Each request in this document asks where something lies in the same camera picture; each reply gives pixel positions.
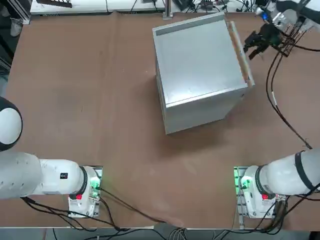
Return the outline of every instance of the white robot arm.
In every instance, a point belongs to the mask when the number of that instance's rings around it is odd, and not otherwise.
[[[268,47],[288,57],[307,30],[312,27],[320,30],[319,0],[257,0],[256,3],[256,14],[264,20],[264,25],[244,41],[245,53],[256,47],[248,56],[250,60]]]
[[[263,218],[278,196],[307,194],[320,183],[319,168],[319,148],[248,167],[240,182],[248,216]]]
[[[10,151],[22,129],[18,108],[0,97],[0,199],[68,195],[70,211],[93,217],[101,184],[94,168],[70,160],[38,159],[35,155]]]

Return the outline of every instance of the brown table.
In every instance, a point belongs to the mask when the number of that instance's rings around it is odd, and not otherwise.
[[[103,165],[106,189],[176,226],[231,228],[236,207],[233,167],[267,164],[304,147],[267,101],[266,73],[276,54],[272,49],[250,62],[256,86],[224,120],[165,135],[152,28],[196,16],[33,19],[23,27],[7,87],[6,97],[24,119],[14,150]],[[228,18],[235,21],[242,40],[263,24],[251,14],[232,13]],[[312,32],[300,44],[316,48],[319,41],[320,34]],[[204,50],[215,54],[214,45]],[[201,43],[195,42],[190,51],[202,51]],[[319,61],[320,54],[295,49],[283,60],[274,83],[283,114],[314,147],[320,143],[320,80],[313,67]],[[104,197],[118,225],[153,225]],[[35,199],[68,208],[66,196]],[[20,199],[1,201],[0,211],[6,216],[0,218],[2,227],[66,226]],[[319,213],[316,202],[305,201],[288,215],[284,227],[320,230]],[[108,219],[106,211],[101,218]],[[85,223],[106,227],[92,220]],[[246,221],[247,227],[255,224]]]

